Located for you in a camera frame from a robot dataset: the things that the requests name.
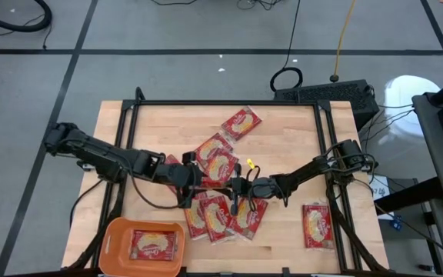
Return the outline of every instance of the white object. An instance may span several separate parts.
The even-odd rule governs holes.
[[[415,95],[423,95],[425,92],[438,92],[440,88],[432,81],[425,78],[403,75],[392,79],[385,85],[386,107],[398,107],[412,104],[411,98]],[[413,107],[404,108],[384,108],[385,120],[381,124],[374,125],[370,136],[383,129],[367,143],[367,152],[372,154],[379,162],[378,172],[395,178],[418,178],[418,181],[435,177],[435,170],[431,163],[428,148],[423,137],[418,117],[415,112],[407,116],[398,115],[400,112],[407,112]]]
[[[377,199],[381,199],[382,197],[385,197],[389,195],[389,184],[387,177],[375,175],[374,179],[372,180],[372,176],[368,176],[368,183],[370,184],[370,188],[372,191],[374,191],[374,201]],[[378,219],[384,219],[384,220],[392,220],[392,217],[389,215],[380,215],[377,217]]]

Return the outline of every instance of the snack bag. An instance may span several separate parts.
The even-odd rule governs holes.
[[[261,123],[261,121],[254,111],[249,108],[249,106],[246,106],[223,123],[221,128],[235,141],[238,141]]]
[[[333,249],[331,214],[327,205],[303,205],[304,243],[308,249]]]
[[[217,149],[224,149],[227,152],[231,152],[234,148],[230,142],[219,132],[209,138],[206,142],[203,142],[197,147],[194,152],[196,153],[196,160],[202,169],[206,169],[208,161],[213,158]]]
[[[134,230],[129,258],[171,261],[176,239],[175,232]]]
[[[238,158],[229,152],[226,152],[224,149],[217,149],[213,157],[209,160],[208,167],[204,173],[208,176],[209,180],[223,184],[230,179],[237,162]]]
[[[225,197],[220,195],[210,199],[202,199],[201,207],[205,216],[209,240],[212,244],[231,239],[233,234],[227,230],[231,216]]]
[[[206,192],[198,193],[192,199],[190,209],[184,209],[185,221],[188,224],[189,235],[191,239],[200,239],[208,234],[206,229],[205,215],[201,207],[201,199],[208,197]]]
[[[249,201],[242,199],[238,203],[238,214],[232,216],[227,229],[245,239],[252,240],[261,224],[262,216],[266,212],[268,203],[262,199],[254,199],[256,210],[253,212],[249,207]]]

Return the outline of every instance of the floor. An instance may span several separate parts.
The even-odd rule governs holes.
[[[49,122],[75,122],[91,133],[100,102],[131,98],[138,85],[148,99],[271,99],[269,79],[285,62],[297,5],[284,0],[267,12],[259,5],[239,10],[236,0],[46,1],[54,15],[48,51],[42,50],[46,30],[0,36],[0,275],[61,265],[82,172],[39,148]],[[350,4],[301,1],[290,65],[304,72],[304,85],[328,82]],[[0,18],[8,22],[23,24],[41,13],[29,0],[0,0]],[[400,75],[442,87],[443,4],[357,0],[343,49],[340,79],[365,78],[378,102],[385,83]],[[294,83],[282,76],[276,86]],[[414,171],[383,174],[423,172],[434,174],[421,162]],[[391,267],[404,273],[428,263],[425,247],[386,240]]]

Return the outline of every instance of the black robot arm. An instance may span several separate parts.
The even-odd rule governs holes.
[[[44,145],[51,155],[71,154],[93,165],[100,179],[121,182],[131,175],[135,178],[163,185],[173,185],[180,208],[190,208],[192,197],[201,189],[204,174],[194,163],[193,152],[182,156],[182,164],[165,164],[165,154],[148,150],[120,149],[82,132],[75,124],[60,123],[46,135]],[[328,158],[337,150],[339,157]],[[333,145],[324,155],[315,157],[307,165],[289,174],[277,174],[249,181],[237,175],[226,182],[226,189],[218,191],[234,200],[232,213],[237,213],[238,197],[287,199],[303,182],[317,175],[332,172],[340,182],[349,182],[352,173],[367,166],[356,141],[346,140]]]

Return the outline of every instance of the wooden table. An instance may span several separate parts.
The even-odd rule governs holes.
[[[348,102],[332,102],[332,114],[338,141],[358,140],[351,107]],[[103,102],[94,136],[114,142],[121,102]],[[183,152],[192,151],[219,130],[219,126],[234,115],[241,106],[163,106],[145,105],[139,108],[133,148],[173,154],[178,159]],[[263,122],[235,143],[234,153],[240,158],[243,175],[247,172],[247,158],[261,166],[261,176],[288,173],[320,155],[315,117],[312,107],[255,106]],[[323,128],[330,146],[325,123]],[[129,118],[126,119],[128,130]],[[127,131],[124,134],[125,144]],[[355,178],[367,182],[365,173]],[[81,192],[97,181],[95,172],[86,172]],[[175,196],[166,186],[137,181],[138,187],[158,205],[175,204]],[[69,233],[63,266],[73,263],[97,231],[105,186],[98,187],[84,197],[75,211]],[[388,267],[374,202],[363,184],[348,186],[355,231],[368,251],[384,267]],[[188,272],[252,272],[279,273],[289,267],[291,273],[337,273],[339,265],[335,251],[312,251],[304,248],[301,206],[313,202],[327,202],[323,176],[313,178],[292,193],[288,207],[278,199],[268,200],[268,208],[252,242],[236,239],[219,245],[210,245],[207,238],[186,242],[183,266]],[[160,210],[143,202],[128,183],[123,214],[127,219],[177,222],[185,230],[185,216],[181,209]],[[349,241],[343,240],[347,265],[353,263]]]

